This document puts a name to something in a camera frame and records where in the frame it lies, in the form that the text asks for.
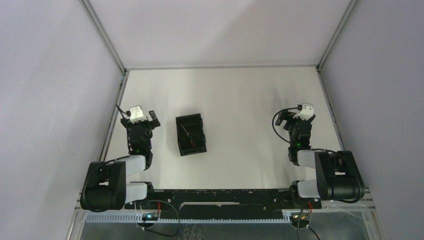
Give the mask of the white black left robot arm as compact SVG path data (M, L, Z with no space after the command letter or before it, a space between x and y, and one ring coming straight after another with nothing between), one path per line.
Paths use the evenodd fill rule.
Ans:
M120 210L135 200L145 209L155 205L157 196L146 183L127 183L127 177L149 169L152 164L153 130L161 123L153 110L148 113L146 116L139 106L121 113L128 154L89 164L80 194L82 209L94 213Z

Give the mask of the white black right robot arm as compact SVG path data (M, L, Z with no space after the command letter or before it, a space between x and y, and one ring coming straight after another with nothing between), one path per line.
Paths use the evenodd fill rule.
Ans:
M283 126L288 132L287 156L289 161L298 167L314 169L315 178L298 180L297 188L289 194L289 203L295 208L302 208L309 198L334 200L353 204L365 195L365 185L357 167L354 155L349 150L334 151L324 148L313 148L310 145L313 112L294 108L278 111L272 118L272 129Z

